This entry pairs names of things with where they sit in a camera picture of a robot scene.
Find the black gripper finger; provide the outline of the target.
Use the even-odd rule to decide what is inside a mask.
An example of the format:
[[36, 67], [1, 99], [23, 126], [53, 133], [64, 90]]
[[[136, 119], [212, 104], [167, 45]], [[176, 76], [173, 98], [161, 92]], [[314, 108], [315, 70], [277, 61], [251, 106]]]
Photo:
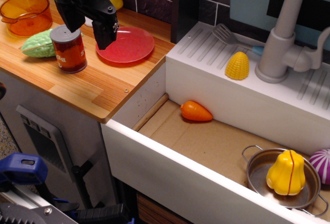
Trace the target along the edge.
[[117, 31], [119, 29], [118, 19], [114, 21], [93, 21], [94, 37], [100, 50], [105, 50], [112, 42], [117, 40]]
[[76, 7], [62, 0], [55, 0], [57, 10], [70, 32], [75, 32], [85, 23], [85, 16]]

